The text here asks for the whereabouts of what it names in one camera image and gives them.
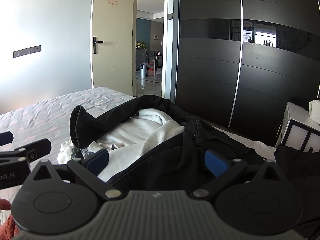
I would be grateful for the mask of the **person left hand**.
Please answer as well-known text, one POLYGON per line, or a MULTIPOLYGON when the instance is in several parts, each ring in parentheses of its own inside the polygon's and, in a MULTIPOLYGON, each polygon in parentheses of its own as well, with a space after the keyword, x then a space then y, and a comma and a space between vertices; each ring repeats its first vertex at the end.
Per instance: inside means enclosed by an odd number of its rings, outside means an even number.
POLYGON ((4 210, 4 211, 11 210, 11 203, 6 199, 0 199, 0 210, 4 210))

